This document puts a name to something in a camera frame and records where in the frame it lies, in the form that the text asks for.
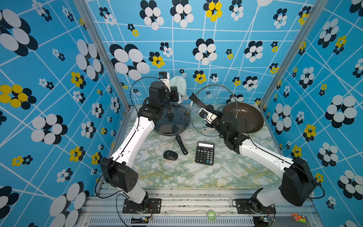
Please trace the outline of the light teal microfiber cloth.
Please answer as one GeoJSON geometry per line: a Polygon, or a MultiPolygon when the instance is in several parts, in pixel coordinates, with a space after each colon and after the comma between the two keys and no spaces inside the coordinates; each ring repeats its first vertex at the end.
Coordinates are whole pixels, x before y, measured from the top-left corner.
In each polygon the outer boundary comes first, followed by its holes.
{"type": "Polygon", "coordinates": [[[177,96],[178,96],[178,104],[183,103],[183,101],[186,101],[189,99],[189,96],[186,94],[187,92],[187,83],[184,77],[182,76],[175,76],[172,79],[170,79],[170,86],[176,87],[177,90],[177,96]]]}

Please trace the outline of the glass pot lid black handle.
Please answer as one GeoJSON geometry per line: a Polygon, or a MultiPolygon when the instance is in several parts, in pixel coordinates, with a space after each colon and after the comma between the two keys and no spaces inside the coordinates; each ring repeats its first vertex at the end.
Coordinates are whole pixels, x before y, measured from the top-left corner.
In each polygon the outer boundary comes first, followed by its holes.
{"type": "Polygon", "coordinates": [[[209,87],[221,87],[229,91],[232,95],[230,89],[223,85],[208,85],[203,87],[201,90],[197,92],[197,94],[192,93],[189,96],[191,100],[190,103],[190,112],[192,111],[192,105],[196,104],[200,109],[198,111],[198,115],[206,122],[206,126],[216,130],[219,134],[220,138],[228,139],[230,137],[234,137],[238,134],[238,121],[237,116],[235,115],[222,113],[221,111],[217,111],[214,109],[213,105],[206,105],[203,103],[197,95],[202,91],[209,87]]]}

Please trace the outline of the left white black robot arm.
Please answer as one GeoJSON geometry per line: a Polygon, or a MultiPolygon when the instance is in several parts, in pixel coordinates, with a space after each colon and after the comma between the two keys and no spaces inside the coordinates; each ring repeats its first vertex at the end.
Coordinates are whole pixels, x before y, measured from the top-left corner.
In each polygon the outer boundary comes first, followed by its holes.
{"type": "Polygon", "coordinates": [[[133,170],[135,158],[150,132],[162,118],[164,110],[172,102],[181,103],[186,96],[185,80],[176,79],[154,81],[147,97],[138,111],[138,117],[121,146],[111,155],[103,158],[100,167],[104,180],[128,198],[138,212],[148,207],[148,193],[138,184],[138,173],[133,170]]]}

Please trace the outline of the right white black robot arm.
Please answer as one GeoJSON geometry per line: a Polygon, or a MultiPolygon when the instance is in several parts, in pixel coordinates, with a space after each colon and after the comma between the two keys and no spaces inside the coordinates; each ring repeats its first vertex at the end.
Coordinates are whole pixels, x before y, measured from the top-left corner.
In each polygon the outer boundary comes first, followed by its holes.
{"type": "Polygon", "coordinates": [[[252,195],[250,205],[253,212],[261,213],[271,205],[284,202],[300,207],[319,185],[307,161],[300,157],[290,159],[256,144],[237,130],[238,123],[234,115],[206,105],[199,109],[198,114],[208,127],[219,133],[230,150],[253,159],[281,178],[280,186],[261,188],[252,195]]]}

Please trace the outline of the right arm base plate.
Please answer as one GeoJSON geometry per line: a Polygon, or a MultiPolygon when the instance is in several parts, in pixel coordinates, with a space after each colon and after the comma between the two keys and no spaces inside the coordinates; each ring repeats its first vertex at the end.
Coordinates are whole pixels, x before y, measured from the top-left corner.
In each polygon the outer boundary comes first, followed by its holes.
{"type": "Polygon", "coordinates": [[[276,214],[275,206],[264,207],[257,200],[233,199],[232,206],[237,209],[238,214],[251,215],[273,215],[276,214]]]}

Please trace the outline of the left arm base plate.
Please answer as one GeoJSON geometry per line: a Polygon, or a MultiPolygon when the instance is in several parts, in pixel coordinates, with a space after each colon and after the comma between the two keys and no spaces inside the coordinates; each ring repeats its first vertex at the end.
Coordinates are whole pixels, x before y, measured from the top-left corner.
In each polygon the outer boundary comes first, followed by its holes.
{"type": "Polygon", "coordinates": [[[137,204],[128,199],[124,200],[122,213],[124,214],[159,214],[161,211],[162,199],[145,199],[137,204]]]}

